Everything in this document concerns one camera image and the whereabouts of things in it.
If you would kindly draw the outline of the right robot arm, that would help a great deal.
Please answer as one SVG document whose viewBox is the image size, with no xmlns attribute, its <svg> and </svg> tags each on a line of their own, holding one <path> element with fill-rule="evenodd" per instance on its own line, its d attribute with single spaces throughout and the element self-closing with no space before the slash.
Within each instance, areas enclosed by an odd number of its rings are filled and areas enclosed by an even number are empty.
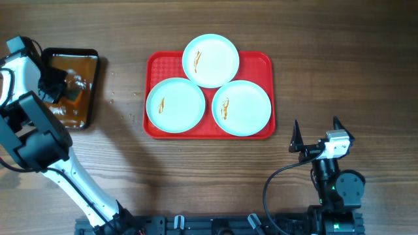
<svg viewBox="0 0 418 235">
<path fill-rule="evenodd" d="M 319 205 L 309 206 L 303 216 L 301 234 L 365 233 L 361 207 L 365 177 L 355 170 L 340 170 L 338 160 L 349 155 L 354 136 L 333 118 L 333 130 L 316 144 L 303 142 L 297 122 L 293 125 L 289 152 L 299 154 L 300 163 L 312 165 L 311 180 L 319 196 Z"/>
</svg>

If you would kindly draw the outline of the orange green sponge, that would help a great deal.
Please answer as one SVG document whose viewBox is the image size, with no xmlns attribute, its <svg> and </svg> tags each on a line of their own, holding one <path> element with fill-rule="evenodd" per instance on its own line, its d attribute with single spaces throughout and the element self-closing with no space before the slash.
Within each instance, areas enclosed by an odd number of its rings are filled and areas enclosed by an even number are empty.
<svg viewBox="0 0 418 235">
<path fill-rule="evenodd" d="M 78 106 L 82 98 L 82 90 L 77 88 L 67 88 L 65 91 L 66 101 L 73 105 Z"/>
</svg>

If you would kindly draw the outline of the light blue plate top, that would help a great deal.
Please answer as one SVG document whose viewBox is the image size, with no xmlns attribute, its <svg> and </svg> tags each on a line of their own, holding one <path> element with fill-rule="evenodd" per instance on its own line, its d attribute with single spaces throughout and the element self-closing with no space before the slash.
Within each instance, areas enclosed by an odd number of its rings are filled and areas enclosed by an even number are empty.
<svg viewBox="0 0 418 235">
<path fill-rule="evenodd" d="M 236 76 L 239 65 L 240 57 L 235 45 L 217 34 L 194 38 L 182 55 L 185 75 L 203 88 L 217 88 L 227 84 Z"/>
</svg>

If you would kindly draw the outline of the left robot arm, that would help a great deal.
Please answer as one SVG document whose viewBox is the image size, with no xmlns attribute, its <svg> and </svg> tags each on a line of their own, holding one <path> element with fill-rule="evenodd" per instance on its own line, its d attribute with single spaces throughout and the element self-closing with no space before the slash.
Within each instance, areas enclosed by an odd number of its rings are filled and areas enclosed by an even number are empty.
<svg viewBox="0 0 418 235">
<path fill-rule="evenodd" d="M 67 87 L 67 72 L 42 60 L 38 42 L 16 36 L 1 58 L 1 145 L 17 164 L 1 165 L 20 173 L 41 173 L 62 188 L 85 213 L 94 234 L 140 234 L 136 218 L 103 191 L 72 148 L 72 138 L 47 107 L 81 95 Z"/>
</svg>

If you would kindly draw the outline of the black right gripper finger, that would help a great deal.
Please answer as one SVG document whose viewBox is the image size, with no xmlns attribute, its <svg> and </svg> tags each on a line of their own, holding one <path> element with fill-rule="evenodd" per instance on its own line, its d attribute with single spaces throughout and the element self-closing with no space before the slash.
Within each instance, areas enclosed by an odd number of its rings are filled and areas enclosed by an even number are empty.
<svg viewBox="0 0 418 235">
<path fill-rule="evenodd" d="M 304 149 L 304 142 L 302 139 L 302 135 L 300 133 L 298 121 L 295 120 L 293 124 L 293 134 L 292 134 L 290 145 L 289 145 L 289 152 L 290 153 L 301 152 L 303 149 Z"/>
<path fill-rule="evenodd" d="M 347 133 L 350 142 L 355 141 L 355 137 L 342 125 L 337 116 L 333 117 L 333 127 L 334 130 L 344 130 Z"/>
</svg>

